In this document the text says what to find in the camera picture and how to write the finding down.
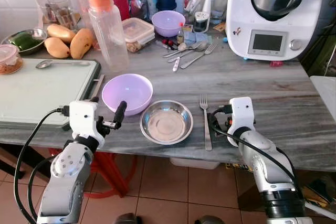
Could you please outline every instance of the tiled floor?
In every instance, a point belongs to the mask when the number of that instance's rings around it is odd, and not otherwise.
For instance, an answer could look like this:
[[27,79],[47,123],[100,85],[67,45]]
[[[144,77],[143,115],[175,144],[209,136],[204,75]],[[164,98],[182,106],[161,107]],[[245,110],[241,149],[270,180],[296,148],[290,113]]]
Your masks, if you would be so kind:
[[[39,152],[47,156],[44,149]],[[132,156],[118,155],[116,163],[125,176],[131,167]],[[20,180],[19,191],[26,203],[28,174]],[[253,184],[253,176],[241,170],[215,170],[177,167],[167,158],[138,157],[138,166],[130,182],[127,196],[105,199],[85,198],[80,216],[81,224],[112,224],[116,217],[134,212],[141,216],[143,224],[194,224],[203,215],[214,215],[226,224],[266,223],[262,211],[244,212],[238,209],[237,195]],[[34,181],[33,201],[38,211],[45,183]],[[101,193],[109,189],[98,174],[91,174],[85,191]],[[312,214],[314,223],[335,222]],[[26,224],[13,196],[13,178],[0,171],[0,223]]]

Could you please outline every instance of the stainless steel bowl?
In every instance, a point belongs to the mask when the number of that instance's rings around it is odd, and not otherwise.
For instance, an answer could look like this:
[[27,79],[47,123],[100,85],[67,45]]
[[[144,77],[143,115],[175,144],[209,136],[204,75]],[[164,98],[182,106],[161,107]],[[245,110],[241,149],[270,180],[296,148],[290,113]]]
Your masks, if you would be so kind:
[[11,38],[13,38],[15,35],[19,34],[19,33],[29,33],[32,35],[33,38],[35,39],[41,39],[41,43],[37,44],[35,47],[32,47],[32,48],[29,48],[29,49],[26,49],[26,50],[22,50],[22,51],[19,51],[19,54],[21,56],[24,56],[24,55],[30,55],[34,52],[37,52],[39,51],[42,47],[43,47],[43,43],[44,41],[47,39],[48,35],[46,33],[46,31],[44,31],[43,29],[41,28],[34,28],[34,29],[28,29],[28,30],[23,30],[23,31],[19,31],[15,34],[12,34],[8,37],[6,37],[3,41],[1,41],[1,45],[2,44],[10,44],[9,40]]
[[152,103],[140,117],[142,134],[154,143],[176,144],[191,133],[193,116],[183,104],[161,100]]

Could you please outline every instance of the lavender plastic bowl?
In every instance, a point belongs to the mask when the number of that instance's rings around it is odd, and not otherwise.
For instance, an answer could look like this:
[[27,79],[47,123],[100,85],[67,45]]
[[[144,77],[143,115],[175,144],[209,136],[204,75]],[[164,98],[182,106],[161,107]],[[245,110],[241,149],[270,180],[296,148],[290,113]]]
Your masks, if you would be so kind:
[[185,23],[185,18],[173,10],[163,10],[153,15],[152,23],[158,34],[170,38],[179,33],[180,23]]
[[125,116],[128,116],[143,111],[149,105],[152,95],[153,85],[146,77],[127,73],[114,77],[106,83],[102,99],[113,112],[121,101],[127,102]]

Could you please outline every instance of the kitchen counter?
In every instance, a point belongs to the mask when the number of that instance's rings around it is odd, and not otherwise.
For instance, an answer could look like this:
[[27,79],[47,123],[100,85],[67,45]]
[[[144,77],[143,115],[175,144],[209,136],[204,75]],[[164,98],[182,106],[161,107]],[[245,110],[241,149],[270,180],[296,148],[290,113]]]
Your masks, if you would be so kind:
[[[170,99],[186,105],[193,115],[194,128],[181,143],[158,145],[142,135],[138,114],[126,117],[122,127],[106,137],[102,151],[242,162],[238,149],[224,137],[213,141],[212,151],[205,150],[204,118],[198,99],[199,94],[206,93],[209,112],[212,112],[231,98],[250,96],[256,130],[285,151],[296,168],[335,172],[336,123],[300,63],[292,60],[284,62],[282,67],[270,67],[267,61],[244,60],[235,55],[228,44],[219,41],[212,54],[175,73],[172,63],[161,57],[167,53],[166,49],[155,43],[138,53],[129,53],[130,66],[123,73],[138,73],[149,78],[154,89],[152,101]],[[182,58],[181,63],[194,56]],[[45,49],[34,57],[50,58]],[[109,72],[99,51],[91,49],[84,59],[101,62],[101,73],[106,75],[104,83],[116,76]],[[103,115],[106,120],[113,118],[102,100],[97,115]],[[0,129],[0,142],[23,144],[29,134],[30,130]],[[71,131],[40,130],[31,145],[63,147],[67,139],[71,139]]]

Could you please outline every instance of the cable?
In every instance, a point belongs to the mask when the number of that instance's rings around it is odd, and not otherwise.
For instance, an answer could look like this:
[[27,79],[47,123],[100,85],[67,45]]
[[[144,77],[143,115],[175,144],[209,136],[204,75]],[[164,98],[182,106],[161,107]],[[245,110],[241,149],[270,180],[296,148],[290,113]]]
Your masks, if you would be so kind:
[[38,129],[41,127],[41,125],[43,124],[44,120],[50,116],[51,114],[55,113],[55,112],[61,112],[62,109],[61,108],[57,108],[55,110],[52,110],[50,112],[48,112],[42,119],[41,121],[35,126],[33,132],[31,133],[31,135],[29,136],[27,142],[25,143],[25,145],[22,147],[21,152],[19,154],[19,157],[17,159],[17,164],[16,164],[16,169],[15,169],[15,175],[14,175],[14,197],[15,197],[15,201],[21,211],[21,213],[25,216],[25,218],[29,221],[29,223],[31,224],[36,224],[35,220],[29,215],[29,213],[27,212],[27,210],[25,209],[25,207],[23,206],[21,200],[20,200],[20,195],[18,192],[18,177],[19,177],[19,171],[20,171],[20,167],[21,167],[21,163],[22,163],[22,159],[23,159],[23,154],[26,150],[26,148],[28,147],[28,145],[30,144],[30,142],[32,141],[33,137],[35,136],[36,132],[38,131]]
[[32,191],[31,191],[33,187],[33,180],[34,180],[36,172],[40,169],[40,167],[43,166],[46,162],[54,159],[55,157],[56,156],[48,157],[42,160],[40,163],[38,163],[37,166],[33,169],[32,174],[30,175],[30,178],[29,178],[27,197],[28,197],[28,204],[29,204],[30,212],[33,215],[33,218],[35,220],[37,220],[37,214],[33,206]]
[[329,61],[328,61],[328,63],[327,63],[327,66],[325,67],[325,72],[324,72],[324,75],[323,75],[323,76],[326,76],[326,74],[327,74],[327,72],[328,72],[328,67],[329,67],[329,64],[330,64],[330,62],[331,62],[332,57],[334,56],[335,49],[336,49],[336,44],[335,44],[335,46],[334,46],[334,50],[333,50],[332,53],[331,53],[330,59],[329,59]]
[[[217,109],[214,113],[211,113],[211,114],[210,114],[210,117],[214,117],[215,114],[216,114],[217,112],[223,112],[223,110],[222,110],[222,109]],[[226,135],[226,136],[228,136],[228,137],[231,137],[233,140],[235,140],[235,141],[237,141],[237,142],[239,142],[239,143],[242,143],[242,144],[246,145],[247,147],[250,147],[250,148],[253,149],[254,151],[258,152],[259,154],[261,154],[262,156],[266,157],[267,159],[269,159],[270,161],[272,161],[273,163],[275,163],[277,166],[279,166],[279,168],[282,169],[282,170],[287,174],[287,176],[293,181],[294,186],[295,186],[295,188],[296,188],[296,191],[298,192],[300,198],[301,198],[301,199],[304,199],[304,197],[303,197],[303,193],[302,193],[302,191],[301,191],[301,189],[300,189],[300,187],[299,187],[299,184],[298,184],[297,179],[295,178],[295,176],[294,176],[290,171],[288,171],[288,170],[287,170],[281,163],[279,163],[276,159],[274,159],[272,156],[270,156],[270,155],[267,154],[266,152],[262,151],[261,149],[255,147],[254,145],[252,145],[252,144],[246,142],[245,140],[242,140],[242,139],[240,139],[240,138],[238,138],[238,137],[236,137],[236,136],[233,136],[233,135],[231,135],[231,134],[229,134],[229,133],[227,133],[227,132],[224,132],[224,131],[221,131],[221,130],[217,129],[217,128],[215,127],[215,125],[213,124],[212,120],[209,120],[209,125],[210,125],[210,127],[211,127],[215,132],[217,132],[217,133],[219,133],[219,134],[222,134],[222,135]]]

